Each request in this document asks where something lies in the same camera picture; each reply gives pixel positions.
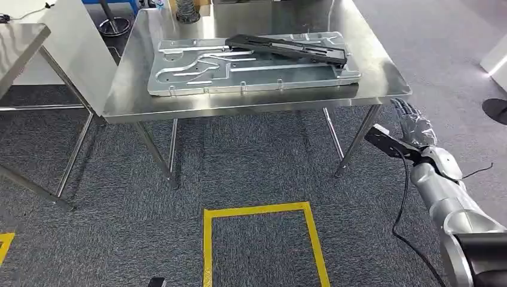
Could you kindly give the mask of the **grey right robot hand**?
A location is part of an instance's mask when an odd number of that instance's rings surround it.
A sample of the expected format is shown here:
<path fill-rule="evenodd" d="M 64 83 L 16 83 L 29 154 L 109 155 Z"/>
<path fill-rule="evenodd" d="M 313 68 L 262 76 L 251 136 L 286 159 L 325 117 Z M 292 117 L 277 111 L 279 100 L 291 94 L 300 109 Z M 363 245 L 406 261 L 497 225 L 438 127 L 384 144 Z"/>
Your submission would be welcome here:
<path fill-rule="evenodd" d="M 437 137 L 430 121 L 412 104 L 400 98 L 391 99 L 401 126 L 402 140 L 416 148 L 435 146 Z"/>

